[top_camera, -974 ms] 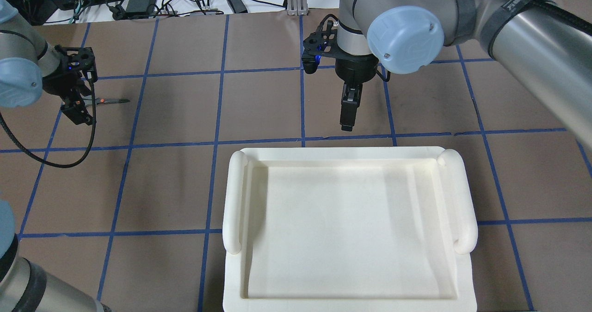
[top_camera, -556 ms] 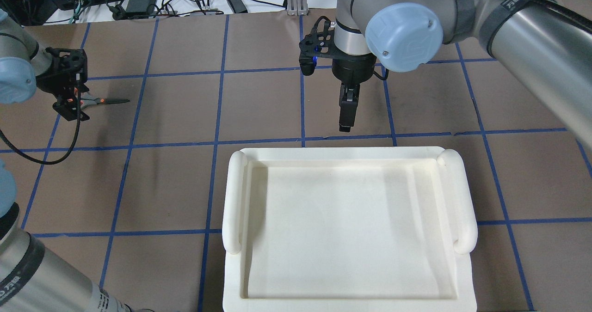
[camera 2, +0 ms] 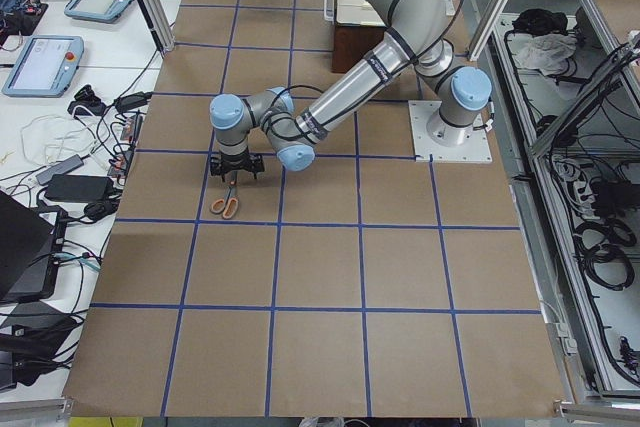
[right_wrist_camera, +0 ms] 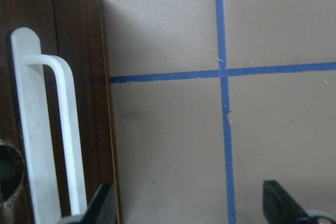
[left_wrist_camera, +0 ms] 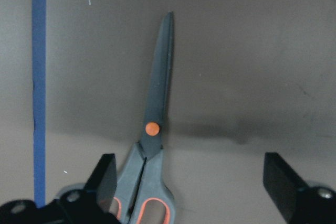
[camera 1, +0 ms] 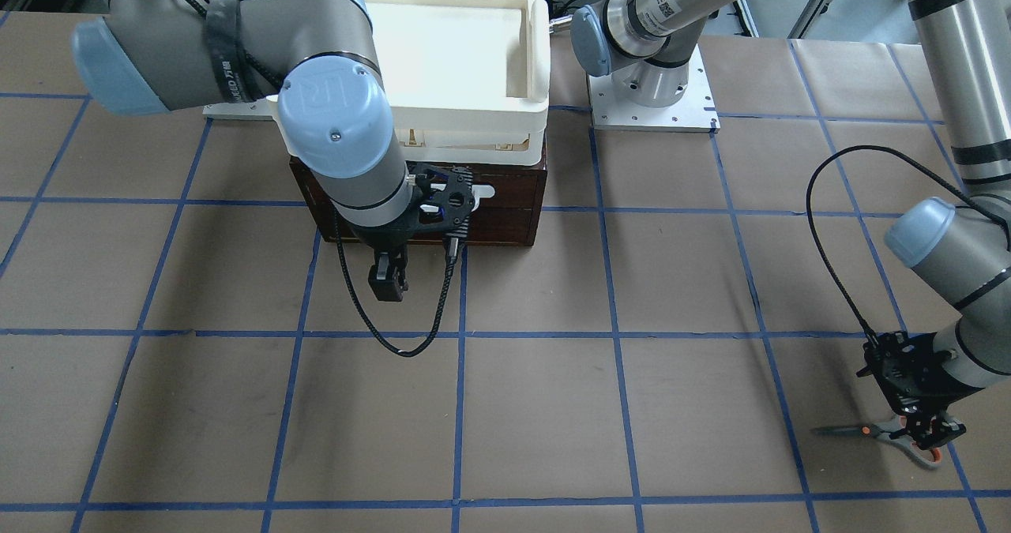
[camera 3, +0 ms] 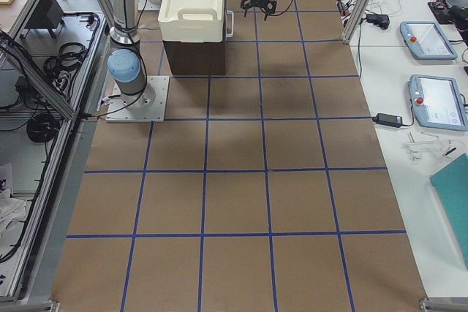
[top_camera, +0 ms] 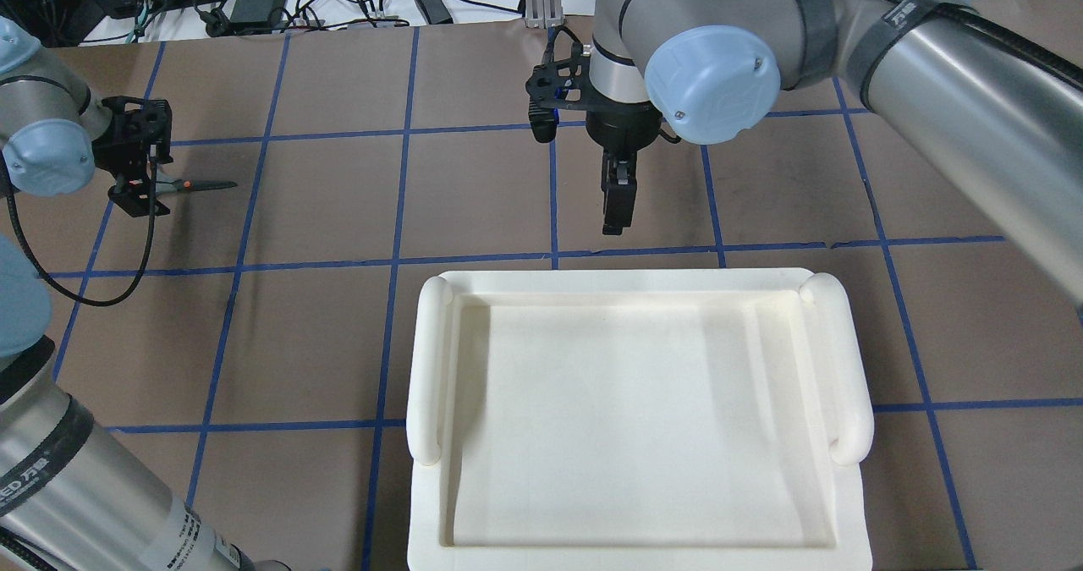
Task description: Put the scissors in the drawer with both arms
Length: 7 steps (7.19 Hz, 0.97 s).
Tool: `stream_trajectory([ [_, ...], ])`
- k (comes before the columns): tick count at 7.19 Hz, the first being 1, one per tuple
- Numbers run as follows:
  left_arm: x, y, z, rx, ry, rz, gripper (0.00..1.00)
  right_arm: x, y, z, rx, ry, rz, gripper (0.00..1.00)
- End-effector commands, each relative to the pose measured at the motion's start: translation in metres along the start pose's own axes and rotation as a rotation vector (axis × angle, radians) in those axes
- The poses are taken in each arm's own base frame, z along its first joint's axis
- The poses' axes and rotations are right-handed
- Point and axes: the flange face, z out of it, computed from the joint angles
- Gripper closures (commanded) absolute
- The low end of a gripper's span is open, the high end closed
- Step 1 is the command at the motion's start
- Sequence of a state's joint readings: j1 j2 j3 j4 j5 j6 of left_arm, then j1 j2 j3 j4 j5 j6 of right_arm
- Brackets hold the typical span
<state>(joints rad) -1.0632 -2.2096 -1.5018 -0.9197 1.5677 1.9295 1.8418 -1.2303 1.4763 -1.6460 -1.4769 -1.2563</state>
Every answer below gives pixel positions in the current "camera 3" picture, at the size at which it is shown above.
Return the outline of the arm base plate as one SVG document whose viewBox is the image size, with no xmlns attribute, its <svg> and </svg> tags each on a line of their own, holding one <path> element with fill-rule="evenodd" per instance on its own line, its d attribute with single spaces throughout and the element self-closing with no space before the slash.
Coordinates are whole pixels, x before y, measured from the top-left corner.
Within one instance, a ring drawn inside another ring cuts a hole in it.
<svg viewBox="0 0 468 312">
<path fill-rule="evenodd" d="M 118 97 L 110 100 L 109 114 L 105 115 L 105 120 L 113 123 L 163 122 L 169 83 L 169 76 L 149 76 L 143 95 L 129 107 L 127 105 L 132 103 L 137 96 L 133 99 L 129 96 L 121 96 L 117 83 L 114 83 L 112 95 L 118 95 Z"/>
</svg>

